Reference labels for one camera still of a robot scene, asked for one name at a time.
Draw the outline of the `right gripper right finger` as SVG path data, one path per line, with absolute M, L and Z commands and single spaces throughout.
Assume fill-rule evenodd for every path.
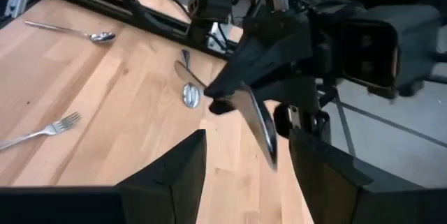
M 446 189 L 424 188 L 303 130 L 290 131 L 293 169 L 315 223 L 445 223 Z

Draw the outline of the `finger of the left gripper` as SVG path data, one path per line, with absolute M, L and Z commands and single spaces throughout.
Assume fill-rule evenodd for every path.
M 209 106 L 214 114 L 240 111 L 241 114 L 265 109 L 264 102 L 273 100 L 294 105 L 308 112 L 318 111 L 316 84 L 311 77 L 264 77 L 254 82 L 240 77 L 216 77 L 209 85 L 213 98 Z
M 271 46 L 262 44 L 259 36 L 243 36 L 235 55 L 205 89 L 205 95 L 217 98 L 229 95 L 241 83 L 253 85 L 284 64 L 312 55 L 311 33 L 301 29 Z

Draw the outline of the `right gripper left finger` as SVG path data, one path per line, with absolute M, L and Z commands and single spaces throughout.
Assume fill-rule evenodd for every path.
M 206 155 L 200 129 L 114 186 L 3 187 L 1 223 L 195 223 Z

